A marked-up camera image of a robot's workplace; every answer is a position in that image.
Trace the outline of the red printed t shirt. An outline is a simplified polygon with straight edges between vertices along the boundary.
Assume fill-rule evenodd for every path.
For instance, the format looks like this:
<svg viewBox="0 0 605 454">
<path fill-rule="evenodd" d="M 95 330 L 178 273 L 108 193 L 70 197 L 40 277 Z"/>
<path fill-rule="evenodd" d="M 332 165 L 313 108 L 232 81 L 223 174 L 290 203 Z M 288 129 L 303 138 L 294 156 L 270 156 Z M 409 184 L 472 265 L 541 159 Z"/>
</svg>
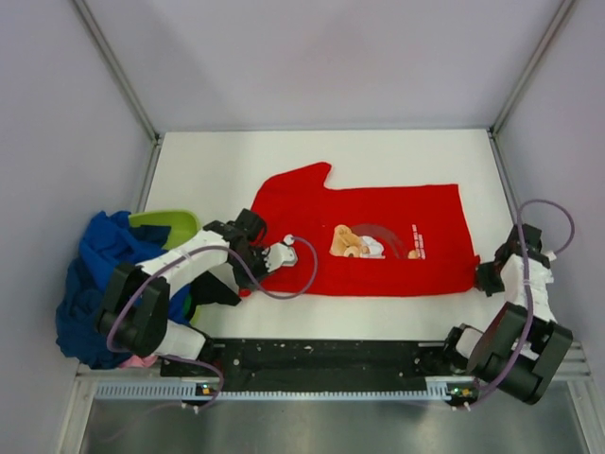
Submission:
<svg viewBox="0 0 605 454">
<path fill-rule="evenodd" d="M 461 293 L 475 283 L 475 254 L 458 186 L 333 189 L 325 162 L 267 179 L 251 211 L 265 243 L 299 238 L 297 264 L 264 280 L 269 291 L 416 297 Z"/>
</svg>

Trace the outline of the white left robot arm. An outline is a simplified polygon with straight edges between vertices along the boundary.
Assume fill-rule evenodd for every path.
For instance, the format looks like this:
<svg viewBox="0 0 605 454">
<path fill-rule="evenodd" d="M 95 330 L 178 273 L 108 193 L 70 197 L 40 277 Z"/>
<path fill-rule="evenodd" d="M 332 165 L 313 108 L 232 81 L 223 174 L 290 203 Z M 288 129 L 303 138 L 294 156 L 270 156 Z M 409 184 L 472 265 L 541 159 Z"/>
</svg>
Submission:
<svg viewBox="0 0 605 454">
<path fill-rule="evenodd" d="M 262 218 L 248 209 L 231 221 L 214 220 L 176 248 L 147 260 L 126 261 L 113 268 L 105 287 L 96 331 L 114 353 L 138 357 L 181 358 L 194 375 L 214 366 L 211 339 L 169 311 L 176 295 L 192 287 L 199 303 L 236 305 L 240 298 L 212 271 L 230 264 L 240 289 L 254 290 L 297 257 L 286 238 L 270 246 L 258 239 L 266 230 Z"/>
</svg>

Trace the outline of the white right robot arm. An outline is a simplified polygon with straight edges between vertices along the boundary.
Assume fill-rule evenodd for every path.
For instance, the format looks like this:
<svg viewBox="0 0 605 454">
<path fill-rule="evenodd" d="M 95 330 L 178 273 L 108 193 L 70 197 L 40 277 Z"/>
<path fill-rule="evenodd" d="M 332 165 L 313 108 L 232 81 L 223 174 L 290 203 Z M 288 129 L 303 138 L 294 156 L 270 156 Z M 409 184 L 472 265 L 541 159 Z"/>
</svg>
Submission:
<svg viewBox="0 0 605 454">
<path fill-rule="evenodd" d="M 480 396 L 497 389 L 534 405 L 562 364 L 574 338 L 549 307 L 554 259 L 542 251 L 542 231 L 524 223 L 511 229 L 493 261 L 476 268 L 475 288 L 488 297 L 501 293 L 505 302 L 483 331 L 465 323 L 452 328 L 441 363 L 481 381 Z"/>
</svg>

